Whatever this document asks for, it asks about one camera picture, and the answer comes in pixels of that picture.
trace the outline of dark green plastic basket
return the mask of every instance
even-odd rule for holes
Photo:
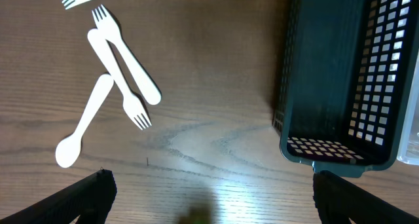
[[[274,127],[293,162],[359,177],[395,161],[419,0],[293,0]]]

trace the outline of wood grain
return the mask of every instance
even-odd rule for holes
[[[105,72],[86,38],[101,3],[163,99],[147,106],[153,126],[142,132],[112,89],[78,161],[63,169],[55,147]],[[312,169],[282,157],[271,127],[287,6],[93,0],[65,11],[60,0],[0,0],[0,218],[104,167],[118,187],[108,223],[185,223],[196,214],[213,223],[319,223]],[[419,216],[418,167],[396,162],[349,180]]]

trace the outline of white plastic spoon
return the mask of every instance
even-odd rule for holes
[[[81,139],[94,115],[98,112],[106,96],[113,86],[113,78],[109,74],[103,74],[96,82],[93,91],[87,101],[86,108],[80,122],[72,135],[64,138],[55,150],[55,159],[58,165],[68,168],[77,160],[81,150]]]

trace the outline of spoon handle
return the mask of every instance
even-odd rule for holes
[[[94,118],[94,115],[98,112],[103,101],[105,101],[112,86],[113,78],[109,74],[105,73],[99,77],[87,101],[86,108],[84,108],[84,112],[81,115],[80,122],[74,131],[74,135],[77,135],[80,139],[83,137],[84,132]]]

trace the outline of brown tabletop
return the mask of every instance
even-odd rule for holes
[[[56,145],[106,72],[86,38],[102,3],[163,98],[147,105],[153,126],[141,131],[114,86],[64,169]],[[93,0],[66,11],[60,0],[0,0],[0,219],[103,167],[118,187],[108,223],[176,223],[194,208],[214,223],[319,223],[313,171],[282,157],[271,126],[287,6]],[[349,180],[419,216],[419,167]]]

